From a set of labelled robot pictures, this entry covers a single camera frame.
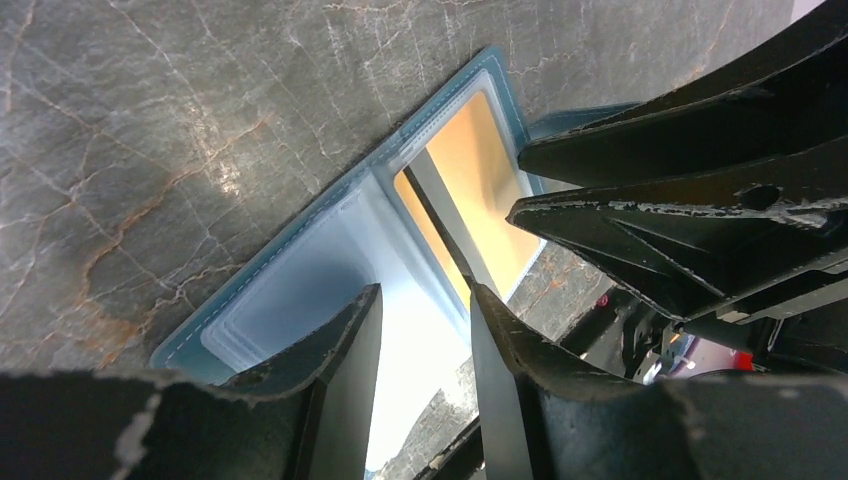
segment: cracked stone surface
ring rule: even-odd
[[[144,365],[487,45],[532,120],[682,85],[791,4],[4,1],[0,367]],[[589,284],[544,265],[526,315]]]

